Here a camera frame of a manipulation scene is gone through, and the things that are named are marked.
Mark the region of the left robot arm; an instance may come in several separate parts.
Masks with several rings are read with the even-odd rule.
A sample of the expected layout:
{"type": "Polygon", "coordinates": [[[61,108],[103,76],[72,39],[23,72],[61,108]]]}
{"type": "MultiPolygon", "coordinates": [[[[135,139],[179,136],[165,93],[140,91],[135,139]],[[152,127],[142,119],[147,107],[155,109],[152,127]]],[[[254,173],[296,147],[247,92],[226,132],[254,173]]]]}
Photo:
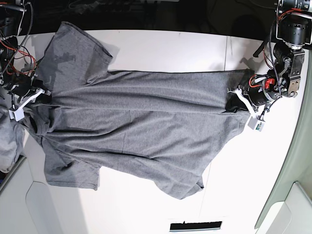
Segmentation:
{"type": "Polygon", "coordinates": [[[305,52],[303,47],[312,43],[312,2],[310,0],[280,0],[276,19],[267,38],[253,57],[269,50],[264,57],[270,61],[266,74],[248,72],[236,88],[229,88],[233,96],[226,111],[248,111],[257,120],[280,98],[297,95],[305,52]]]}

